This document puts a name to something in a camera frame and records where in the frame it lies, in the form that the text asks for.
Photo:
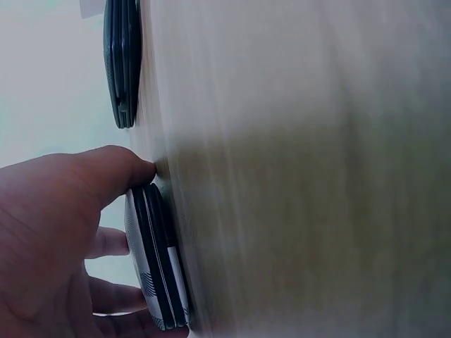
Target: wood grain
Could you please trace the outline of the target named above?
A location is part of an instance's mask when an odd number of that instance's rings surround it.
[[[141,2],[193,332],[450,337],[451,5]]]

